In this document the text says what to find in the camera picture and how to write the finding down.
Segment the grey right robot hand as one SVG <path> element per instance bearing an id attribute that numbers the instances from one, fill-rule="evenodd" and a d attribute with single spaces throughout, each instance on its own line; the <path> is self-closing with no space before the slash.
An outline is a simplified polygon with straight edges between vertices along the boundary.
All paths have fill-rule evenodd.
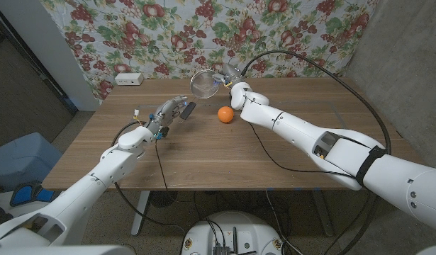
<path id="1" fill-rule="evenodd" d="M 212 75 L 214 81 L 231 89 L 237 83 L 243 82 L 242 72 L 231 64 L 224 64 L 220 72 Z"/>

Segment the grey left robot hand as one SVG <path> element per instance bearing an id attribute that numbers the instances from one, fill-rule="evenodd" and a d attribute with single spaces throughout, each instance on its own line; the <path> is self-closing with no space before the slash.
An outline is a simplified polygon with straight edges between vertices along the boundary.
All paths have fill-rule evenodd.
<path id="1" fill-rule="evenodd" d="M 181 109 L 186 107 L 187 97 L 183 95 L 175 96 L 159 106 L 148 120 L 144 127 L 153 135 L 158 135 L 167 128 L 172 121 L 180 115 Z"/>

